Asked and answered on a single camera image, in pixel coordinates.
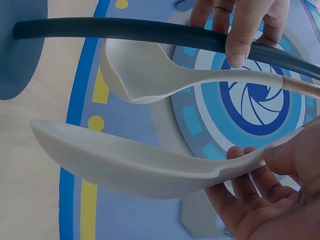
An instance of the yellow dot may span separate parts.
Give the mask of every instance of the yellow dot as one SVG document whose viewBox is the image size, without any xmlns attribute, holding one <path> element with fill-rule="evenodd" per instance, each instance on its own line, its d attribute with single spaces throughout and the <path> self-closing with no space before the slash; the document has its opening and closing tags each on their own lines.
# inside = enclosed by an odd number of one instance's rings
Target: yellow dot
<svg viewBox="0 0 320 240">
<path fill-rule="evenodd" d="M 129 6 L 129 2 L 127 0 L 117 0 L 115 2 L 115 7 L 117 9 L 126 9 Z"/>
<path fill-rule="evenodd" d="M 105 121 L 101 116 L 94 115 L 89 118 L 89 121 L 88 121 L 89 129 L 96 132 L 101 132 L 102 129 L 104 129 L 104 126 L 105 126 Z"/>
</svg>

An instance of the wooden floor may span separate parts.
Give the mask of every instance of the wooden floor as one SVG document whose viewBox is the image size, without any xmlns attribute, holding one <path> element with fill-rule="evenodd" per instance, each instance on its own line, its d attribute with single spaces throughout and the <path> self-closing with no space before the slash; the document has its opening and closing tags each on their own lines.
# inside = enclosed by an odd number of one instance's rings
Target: wooden floor
<svg viewBox="0 0 320 240">
<path fill-rule="evenodd" d="M 98 0 L 48 0 L 48 17 L 92 17 Z M 46 39 L 36 72 L 0 100 L 0 239 L 58 240 L 60 167 L 39 147 L 34 118 L 66 120 L 84 39 Z"/>
</svg>

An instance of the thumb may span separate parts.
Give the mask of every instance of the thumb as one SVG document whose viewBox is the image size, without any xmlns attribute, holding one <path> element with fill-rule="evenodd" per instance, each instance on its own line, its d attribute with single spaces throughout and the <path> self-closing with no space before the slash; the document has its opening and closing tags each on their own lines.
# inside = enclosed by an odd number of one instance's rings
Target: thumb
<svg viewBox="0 0 320 240">
<path fill-rule="evenodd" d="M 238 0 L 231 31 L 225 45 L 232 68 L 240 68 L 247 59 L 255 34 L 274 0 Z"/>
<path fill-rule="evenodd" d="M 279 146 L 266 147 L 263 158 L 267 167 L 279 175 L 295 174 L 296 167 L 294 163 L 295 138 Z"/>
<path fill-rule="evenodd" d="M 299 132 L 286 143 L 266 148 L 267 167 L 279 175 L 298 175 L 310 196 L 320 196 L 320 124 Z"/>
</svg>

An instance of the plastic ladle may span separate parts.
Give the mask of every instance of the plastic ladle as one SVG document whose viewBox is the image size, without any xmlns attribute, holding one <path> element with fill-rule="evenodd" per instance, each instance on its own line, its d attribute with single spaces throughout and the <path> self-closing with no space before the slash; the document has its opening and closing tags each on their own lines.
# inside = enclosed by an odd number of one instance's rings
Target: plastic ladle
<svg viewBox="0 0 320 240">
<path fill-rule="evenodd" d="M 248 70 L 196 70 L 176 65 L 158 43 L 106 39 L 100 69 L 114 94 L 133 104 L 149 104 L 182 89 L 208 82 L 267 85 L 320 98 L 320 87 L 288 76 Z"/>
<path fill-rule="evenodd" d="M 320 117 L 272 144 L 284 143 L 318 122 Z M 101 187 L 145 198 L 181 198 L 264 164 L 264 147 L 231 160 L 208 160 L 66 123 L 33 120 L 31 128 L 41 147 L 67 171 Z"/>
</svg>

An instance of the yellow stripe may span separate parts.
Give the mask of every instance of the yellow stripe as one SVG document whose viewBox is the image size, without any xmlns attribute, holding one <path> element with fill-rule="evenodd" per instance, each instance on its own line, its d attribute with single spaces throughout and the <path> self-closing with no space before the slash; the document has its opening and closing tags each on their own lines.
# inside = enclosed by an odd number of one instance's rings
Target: yellow stripe
<svg viewBox="0 0 320 240">
<path fill-rule="evenodd" d="M 106 104 L 108 102 L 109 87 L 102 77 L 100 66 L 96 74 L 92 102 L 98 104 Z"/>
<path fill-rule="evenodd" d="M 96 239 L 96 208 L 98 186 L 82 180 L 81 184 L 81 240 Z"/>
</svg>

